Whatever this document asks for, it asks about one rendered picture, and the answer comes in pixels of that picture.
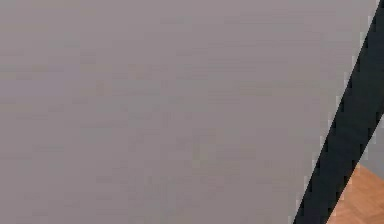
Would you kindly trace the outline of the dark grey door frame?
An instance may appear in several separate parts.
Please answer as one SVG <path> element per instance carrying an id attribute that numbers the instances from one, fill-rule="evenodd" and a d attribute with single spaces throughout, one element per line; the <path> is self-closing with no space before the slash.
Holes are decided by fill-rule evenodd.
<path id="1" fill-rule="evenodd" d="M 384 0 L 379 0 L 292 224 L 326 224 L 384 115 Z"/>

